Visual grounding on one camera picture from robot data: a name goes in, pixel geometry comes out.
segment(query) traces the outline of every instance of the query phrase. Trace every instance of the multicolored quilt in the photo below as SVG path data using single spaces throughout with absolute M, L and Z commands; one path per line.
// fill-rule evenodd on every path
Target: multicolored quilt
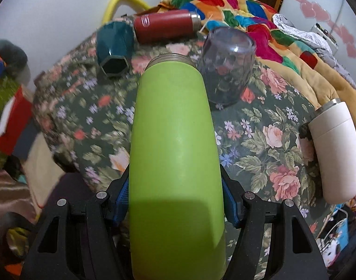
M 276 13 L 272 7 L 256 0 L 162 0 L 160 6 L 195 11 L 208 30 L 231 26 L 246 32 L 257 44 L 261 63 L 280 74 L 315 108 L 340 98 L 356 126 L 356 90 L 314 50 L 279 30 L 271 19 Z

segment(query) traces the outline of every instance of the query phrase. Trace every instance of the green bottle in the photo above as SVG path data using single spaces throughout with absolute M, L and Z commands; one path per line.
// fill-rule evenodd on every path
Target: green bottle
M 187 57 L 153 59 L 139 81 L 130 151 L 136 280 L 220 280 L 225 236 L 220 165 L 201 74 Z

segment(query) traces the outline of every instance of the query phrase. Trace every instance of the white tumbler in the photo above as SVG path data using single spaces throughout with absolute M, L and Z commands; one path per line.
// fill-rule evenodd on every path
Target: white tumbler
M 315 111 L 309 123 L 327 203 L 356 195 L 356 129 L 345 102 L 333 99 Z

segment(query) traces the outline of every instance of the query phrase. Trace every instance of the red thermos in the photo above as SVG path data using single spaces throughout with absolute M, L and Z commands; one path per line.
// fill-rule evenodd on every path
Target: red thermos
M 145 14 L 134 20 L 136 39 L 140 44 L 188 36 L 200 28 L 200 15 L 188 10 Z

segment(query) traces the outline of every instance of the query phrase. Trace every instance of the transparent glass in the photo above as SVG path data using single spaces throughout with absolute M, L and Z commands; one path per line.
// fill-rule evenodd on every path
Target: transparent glass
M 208 100 L 236 103 L 248 85 L 256 44 L 246 33 L 230 27 L 212 29 L 197 65 Z

